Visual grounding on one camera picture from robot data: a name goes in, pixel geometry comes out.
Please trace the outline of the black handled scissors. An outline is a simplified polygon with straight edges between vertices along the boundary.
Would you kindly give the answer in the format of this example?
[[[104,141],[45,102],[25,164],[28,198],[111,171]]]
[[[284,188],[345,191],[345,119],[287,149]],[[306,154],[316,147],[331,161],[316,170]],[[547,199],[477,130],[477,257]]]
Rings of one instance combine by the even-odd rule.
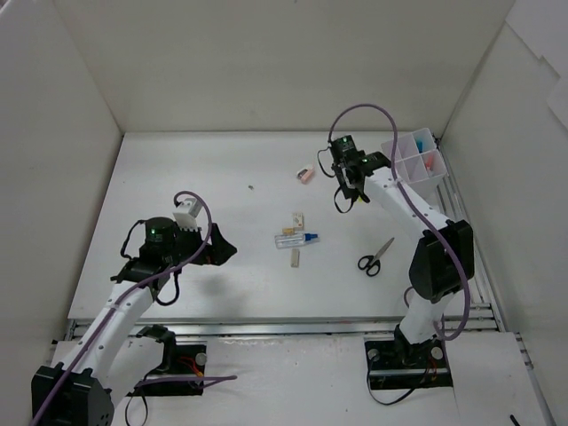
[[[358,268],[368,277],[376,276],[382,268],[381,257],[386,253],[394,241],[395,238],[391,237],[377,250],[375,254],[362,256],[358,261]]]

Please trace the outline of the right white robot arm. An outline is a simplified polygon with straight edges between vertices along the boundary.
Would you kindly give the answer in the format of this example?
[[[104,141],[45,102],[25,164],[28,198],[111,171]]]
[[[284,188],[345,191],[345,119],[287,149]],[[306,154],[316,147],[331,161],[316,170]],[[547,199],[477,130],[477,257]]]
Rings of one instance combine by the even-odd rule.
[[[352,136],[331,141],[329,149],[338,190],[345,199],[380,203],[416,243],[408,272],[414,295],[398,325],[398,335],[403,337],[392,345],[395,360],[412,366],[424,355],[423,343],[435,336],[447,338],[440,321],[456,294],[463,293],[464,311],[469,311],[472,228],[465,220],[453,221],[434,210],[397,175],[384,154],[366,154],[355,146]]]

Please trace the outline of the clear glue bottle blue cap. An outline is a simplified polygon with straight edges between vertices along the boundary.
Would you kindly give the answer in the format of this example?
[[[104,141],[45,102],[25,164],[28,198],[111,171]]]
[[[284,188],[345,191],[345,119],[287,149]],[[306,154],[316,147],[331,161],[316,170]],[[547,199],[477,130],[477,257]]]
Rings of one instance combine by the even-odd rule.
[[[317,233],[301,232],[276,235],[274,242],[277,249],[295,249],[317,242],[319,238]]]

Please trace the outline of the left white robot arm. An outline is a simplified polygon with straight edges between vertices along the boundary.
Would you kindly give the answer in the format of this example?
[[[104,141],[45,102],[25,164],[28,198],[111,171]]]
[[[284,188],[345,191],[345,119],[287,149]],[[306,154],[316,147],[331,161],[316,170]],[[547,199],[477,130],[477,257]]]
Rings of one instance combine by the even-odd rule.
[[[177,281],[188,264],[225,264],[238,249],[214,222],[202,231],[167,217],[139,222],[145,240],[137,256],[112,277],[114,288],[103,309],[75,348],[53,367],[40,367],[31,383],[32,424],[109,425],[116,406],[146,374],[170,371],[178,351],[173,332],[149,326],[138,335],[134,350],[121,366],[130,331],[153,305],[169,280]]]

